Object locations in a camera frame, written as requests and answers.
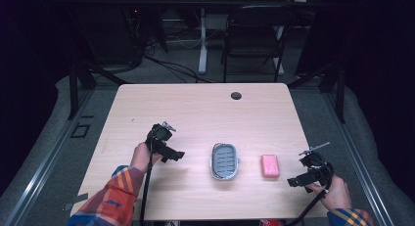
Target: pink sponge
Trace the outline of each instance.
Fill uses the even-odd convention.
[[[261,157],[262,175],[264,177],[278,177],[280,170],[278,169],[278,159],[275,155],[263,155]]]

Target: gray soap dish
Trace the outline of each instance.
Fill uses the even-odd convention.
[[[239,162],[233,145],[216,144],[213,146],[210,160],[211,175],[218,180],[230,180],[235,177]]]

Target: plaid sleeve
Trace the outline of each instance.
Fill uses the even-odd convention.
[[[372,226],[373,219],[362,210],[355,208],[337,208],[327,213],[331,226],[353,225],[353,226]]]
[[[104,189],[90,198],[68,225],[128,225],[143,179],[139,169],[119,166]]]

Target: person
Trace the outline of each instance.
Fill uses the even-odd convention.
[[[159,159],[161,155],[154,154],[152,164]],[[131,163],[119,166],[107,185],[69,219],[68,225],[130,225],[133,206],[143,184],[149,160],[150,151],[147,145],[140,143],[134,149]],[[324,190],[324,187],[314,183],[306,187],[316,194]],[[329,210],[327,215],[331,226],[374,225],[366,211],[352,207],[347,184],[337,175],[333,175],[330,190],[321,202]]]

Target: black chair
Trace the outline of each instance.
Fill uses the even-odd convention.
[[[278,58],[274,82],[284,52],[287,33],[296,21],[295,13],[288,7],[260,5],[243,6],[232,11],[227,19],[222,60],[224,64],[223,82],[226,82],[227,58]],[[276,26],[283,27],[282,34],[277,37]]]

